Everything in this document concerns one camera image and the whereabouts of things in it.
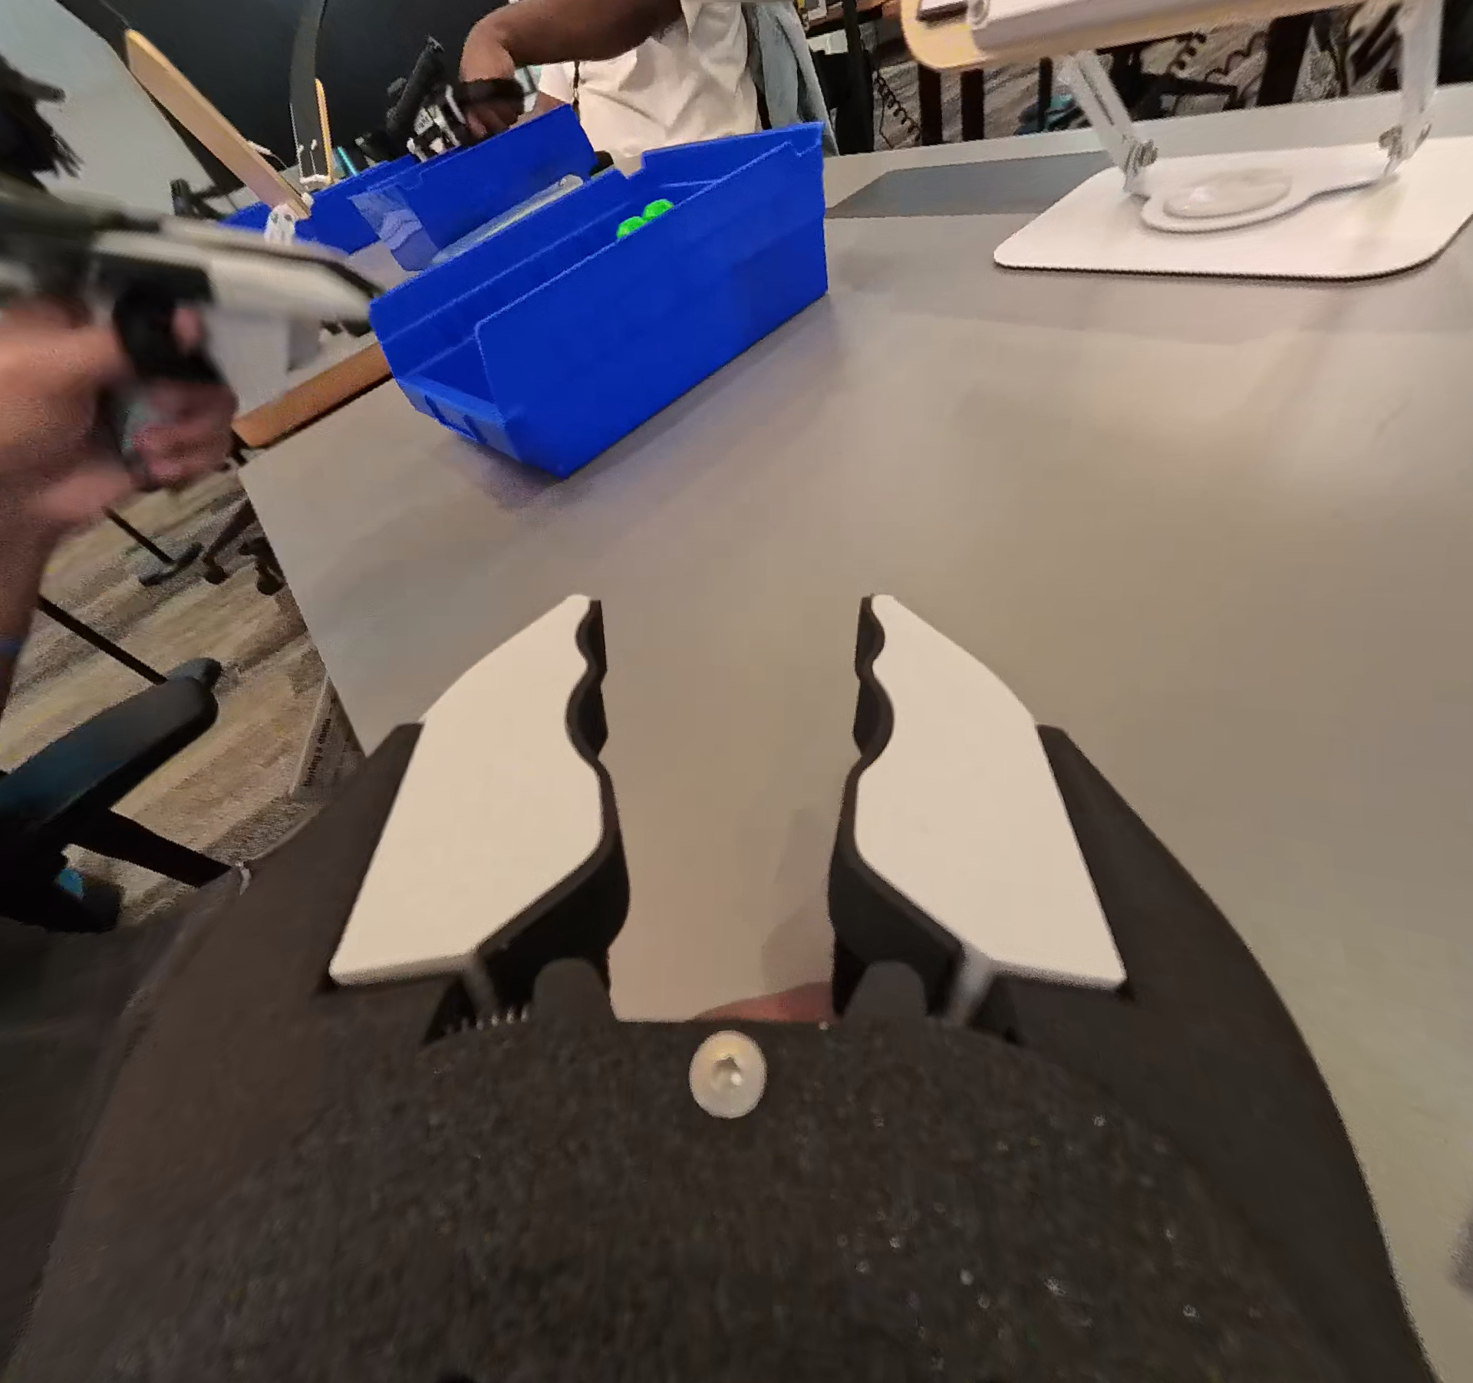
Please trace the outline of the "person's left hand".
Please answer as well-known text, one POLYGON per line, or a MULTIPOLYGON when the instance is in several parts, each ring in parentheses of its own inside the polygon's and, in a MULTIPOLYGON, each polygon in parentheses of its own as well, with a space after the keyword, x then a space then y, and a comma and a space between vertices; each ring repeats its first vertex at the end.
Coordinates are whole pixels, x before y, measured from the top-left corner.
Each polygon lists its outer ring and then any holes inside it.
POLYGON ((173 379, 142 386, 148 422, 133 453, 116 453, 105 398, 133 382, 109 326, 52 302, 2 312, 2 637, 27 639, 62 537, 144 486, 181 488, 226 461, 235 397, 173 379))

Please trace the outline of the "blue denim jacket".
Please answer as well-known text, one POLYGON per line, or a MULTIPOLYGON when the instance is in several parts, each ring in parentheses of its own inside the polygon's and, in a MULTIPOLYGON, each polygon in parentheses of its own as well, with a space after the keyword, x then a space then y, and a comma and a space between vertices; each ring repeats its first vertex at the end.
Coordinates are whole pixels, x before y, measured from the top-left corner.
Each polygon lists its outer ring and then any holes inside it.
POLYGON ((822 128, 824 155, 839 155, 820 69, 800 15, 789 2, 746 2, 746 71, 760 97, 763 128, 822 128))

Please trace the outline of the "grey desk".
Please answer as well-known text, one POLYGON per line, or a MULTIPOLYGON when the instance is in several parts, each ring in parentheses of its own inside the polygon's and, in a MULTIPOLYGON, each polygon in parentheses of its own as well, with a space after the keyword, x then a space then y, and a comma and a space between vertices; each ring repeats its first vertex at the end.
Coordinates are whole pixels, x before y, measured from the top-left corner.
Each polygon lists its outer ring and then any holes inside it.
POLYGON ((1085 133, 839 159, 831 291, 566 483, 385 385, 244 486, 363 747, 603 606, 617 1012, 829 970, 862 597, 1065 729, 1293 1008, 1470 1378, 1470 234, 1279 287, 1009 273, 1085 133))

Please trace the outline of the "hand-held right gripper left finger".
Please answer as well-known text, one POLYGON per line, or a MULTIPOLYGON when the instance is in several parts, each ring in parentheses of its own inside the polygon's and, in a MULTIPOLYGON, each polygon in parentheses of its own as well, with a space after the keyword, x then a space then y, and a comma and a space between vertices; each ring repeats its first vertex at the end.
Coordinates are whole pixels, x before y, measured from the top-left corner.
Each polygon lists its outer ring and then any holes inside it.
POLYGON ((567 597, 422 715, 327 974, 339 989, 454 976, 494 1014, 544 968, 611 983, 632 882, 606 747, 601 605, 567 597))

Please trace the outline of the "blue plastic storage bin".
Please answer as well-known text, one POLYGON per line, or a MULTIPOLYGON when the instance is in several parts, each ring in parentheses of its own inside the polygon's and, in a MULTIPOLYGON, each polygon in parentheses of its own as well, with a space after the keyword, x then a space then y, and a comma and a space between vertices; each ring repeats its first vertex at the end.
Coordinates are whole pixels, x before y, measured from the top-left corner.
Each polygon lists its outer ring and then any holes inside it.
MULTIPOLYGON (((359 171, 354 179, 339 182, 321 191, 305 221, 296 223, 297 242, 316 242, 343 255, 356 255, 377 242, 377 231, 359 213, 354 197, 363 195, 376 184, 377 171, 359 171)), ((255 202, 229 218, 220 227, 263 234, 273 208, 255 202)))
POLYGON ((503 136, 430 160, 412 155, 367 174, 352 208, 408 273, 528 200, 587 179, 596 155, 569 105, 514 125, 503 136))
POLYGON ((386 291, 410 405, 567 479, 829 291, 822 128, 649 152, 386 291), (674 211, 616 240, 657 197, 674 211))

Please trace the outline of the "black round stand base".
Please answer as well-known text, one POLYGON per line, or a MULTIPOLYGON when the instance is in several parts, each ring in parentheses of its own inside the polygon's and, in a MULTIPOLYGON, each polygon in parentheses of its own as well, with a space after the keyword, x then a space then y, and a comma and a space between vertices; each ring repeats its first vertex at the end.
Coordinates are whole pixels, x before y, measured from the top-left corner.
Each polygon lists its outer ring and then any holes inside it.
POLYGON ((138 526, 133 526, 116 511, 108 511, 105 519, 147 554, 144 566, 138 569, 138 584, 144 587, 168 585, 177 582, 184 571, 193 569, 203 558, 205 547, 199 543, 189 543, 172 552, 158 545, 152 535, 147 535, 138 526))

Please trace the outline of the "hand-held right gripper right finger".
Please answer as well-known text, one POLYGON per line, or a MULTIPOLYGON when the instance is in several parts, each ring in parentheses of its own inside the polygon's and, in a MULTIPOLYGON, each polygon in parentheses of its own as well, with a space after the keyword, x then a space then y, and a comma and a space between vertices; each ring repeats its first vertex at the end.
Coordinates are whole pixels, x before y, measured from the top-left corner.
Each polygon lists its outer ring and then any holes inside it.
POLYGON ((908 968, 950 1024, 999 980, 1121 992, 1041 725, 1012 687, 889 595, 861 601, 856 680, 829 874, 836 1012, 880 964, 908 968))

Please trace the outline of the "wooden side table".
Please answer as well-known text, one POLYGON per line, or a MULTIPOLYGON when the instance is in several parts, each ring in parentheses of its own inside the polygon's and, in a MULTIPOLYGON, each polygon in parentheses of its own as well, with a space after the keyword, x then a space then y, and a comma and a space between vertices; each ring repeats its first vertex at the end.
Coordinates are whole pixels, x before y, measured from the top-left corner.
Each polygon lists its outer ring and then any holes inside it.
POLYGON ((391 379, 391 368, 380 343, 363 339, 291 374, 274 397, 237 414, 233 435, 251 453, 267 450, 376 392, 386 379, 391 379))

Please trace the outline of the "black blue office chair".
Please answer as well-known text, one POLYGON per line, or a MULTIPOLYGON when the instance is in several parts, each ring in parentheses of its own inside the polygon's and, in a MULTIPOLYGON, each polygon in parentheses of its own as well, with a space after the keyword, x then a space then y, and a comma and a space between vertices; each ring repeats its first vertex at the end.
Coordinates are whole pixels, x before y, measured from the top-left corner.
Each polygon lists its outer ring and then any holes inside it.
POLYGON ((229 866, 116 815, 116 806, 217 721, 213 659, 101 711, 12 773, 2 773, 2 917, 52 934, 116 928, 116 888, 67 881, 78 847, 193 890, 229 866))

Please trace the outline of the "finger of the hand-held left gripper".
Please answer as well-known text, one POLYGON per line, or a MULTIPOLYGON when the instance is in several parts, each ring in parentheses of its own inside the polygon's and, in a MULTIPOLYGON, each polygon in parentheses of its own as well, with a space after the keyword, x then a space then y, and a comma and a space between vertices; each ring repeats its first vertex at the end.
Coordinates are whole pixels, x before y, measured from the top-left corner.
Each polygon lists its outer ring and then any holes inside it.
POLYGON ((305 365, 305 322, 211 309, 205 350, 240 410, 258 410, 287 392, 291 374, 305 365))
POLYGON ((327 249, 287 247, 208 223, 102 231, 93 287, 114 298, 156 296, 187 307, 291 322, 363 322, 383 289, 327 249))

